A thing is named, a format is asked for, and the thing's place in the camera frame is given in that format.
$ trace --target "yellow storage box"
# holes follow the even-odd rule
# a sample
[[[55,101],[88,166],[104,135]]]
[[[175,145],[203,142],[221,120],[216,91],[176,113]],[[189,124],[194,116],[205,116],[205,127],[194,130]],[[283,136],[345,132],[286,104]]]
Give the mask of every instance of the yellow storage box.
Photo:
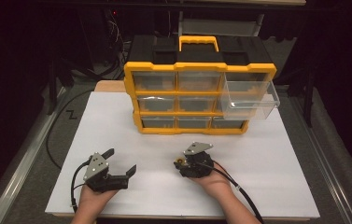
[[[134,37],[124,66],[140,133],[241,134],[279,101],[258,37]]]

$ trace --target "cable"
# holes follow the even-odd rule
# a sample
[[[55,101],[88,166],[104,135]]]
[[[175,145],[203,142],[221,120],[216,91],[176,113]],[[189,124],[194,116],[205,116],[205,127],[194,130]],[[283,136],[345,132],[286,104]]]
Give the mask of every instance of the cable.
[[[84,186],[84,185],[85,185],[85,184],[80,184],[80,185],[78,185],[78,186],[75,186],[74,189],[77,189],[77,188],[82,187],[82,186]]]
[[[80,169],[82,169],[84,166],[89,165],[89,163],[91,162],[92,156],[89,157],[89,159],[85,162],[83,162],[82,164],[79,165],[79,167],[76,169],[76,171],[74,172],[73,175],[73,180],[71,181],[71,206],[74,209],[74,212],[77,211],[77,200],[74,196],[74,189],[76,189],[74,187],[75,182],[76,182],[76,178],[77,178],[77,173],[80,171]]]
[[[206,167],[206,168],[210,168],[214,171],[216,171],[217,173],[219,173],[220,175],[223,175],[225,178],[227,178],[229,181],[231,181],[231,183],[243,194],[243,196],[246,198],[248,204],[250,205],[251,209],[254,211],[255,213],[255,217],[257,218],[257,220],[260,222],[260,223],[264,223],[263,222],[263,219],[262,217],[260,216],[260,212],[258,211],[257,207],[255,206],[255,204],[252,202],[252,200],[250,199],[250,197],[248,196],[248,194],[242,189],[242,187],[240,187],[240,185],[238,183],[236,183],[236,181],[233,180],[233,178],[225,171],[226,174],[224,174],[222,171],[220,171],[219,169],[213,167],[213,166],[209,166],[209,165],[206,165],[206,164],[202,164],[202,163],[199,163],[199,162],[196,162],[195,164],[198,164],[198,165],[201,165],[203,167]]]
[[[47,139],[46,139],[46,141],[45,141],[45,146],[46,146],[46,149],[47,149],[48,156],[49,156],[50,160],[53,162],[53,164],[54,164],[55,166],[57,166],[57,168],[59,168],[59,170],[62,170],[62,166],[60,166],[60,165],[53,159],[53,157],[51,156],[50,151],[49,151],[49,138],[50,138],[50,134],[51,134],[51,132],[52,132],[52,129],[53,129],[53,127],[54,127],[54,124],[57,122],[57,119],[58,119],[58,118],[60,117],[60,115],[63,113],[63,111],[65,110],[65,108],[66,108],[69,104],[71,104],[71,102],[73,102],[73,101],[74,101],[75,99],[77,99],[79,96],[81,96],[81,95],[83,95],[83,94],[86,94],[86,93],[88,93],[88,92],[91,92],[91,91],[93,91],[93,90],[84,91],[84,92],[82,92],[82,93],[76,95],[75,97],[73,97],[71,100],[69,100],[69,101],[65,104],[65,106],[63,106],[63,108],[59,111],[59,114],[56,116],[56,118],[54,119],[54,121],[53,121],[52,124],[50,125],[50,128],[49,128],[49,130],[48,130],[48,136],[47,136]]]

